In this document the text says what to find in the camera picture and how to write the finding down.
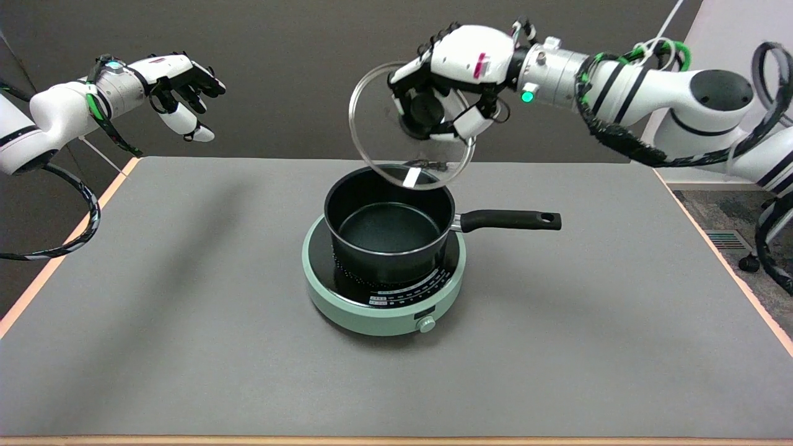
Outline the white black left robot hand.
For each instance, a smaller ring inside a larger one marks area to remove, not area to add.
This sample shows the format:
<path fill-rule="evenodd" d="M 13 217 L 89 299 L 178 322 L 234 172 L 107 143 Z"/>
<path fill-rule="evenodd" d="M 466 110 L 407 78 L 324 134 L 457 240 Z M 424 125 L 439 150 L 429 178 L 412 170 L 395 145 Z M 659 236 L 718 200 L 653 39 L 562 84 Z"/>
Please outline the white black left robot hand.
<path fill-rule="evenodd" d="M 152 55 L 126 68 L 141 82 L 151 108 L 174 133 L 187 142 L 213 141 L 215 133 L 198 119 L 198 114 L 207 111 L 202 96 L 217 98 L 226 93 L 226 85 L 212 68 L 186 53 Z"/>

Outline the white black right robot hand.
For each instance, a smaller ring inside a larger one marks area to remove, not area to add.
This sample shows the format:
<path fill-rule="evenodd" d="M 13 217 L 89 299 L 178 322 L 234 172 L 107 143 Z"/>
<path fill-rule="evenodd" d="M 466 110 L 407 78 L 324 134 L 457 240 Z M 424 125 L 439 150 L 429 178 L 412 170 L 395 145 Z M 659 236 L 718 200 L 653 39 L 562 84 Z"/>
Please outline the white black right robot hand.
<path fill-rule="evenodd" d="M 483 133 L 498 116 L 517 49 L 511 36 L 482 25 L 453 23 L 432 36 L 416 59 L 388 76 L 402 129 L 420 141 L 467 141 Z M 448 119 L 454 90 L 480 97 Z"/>

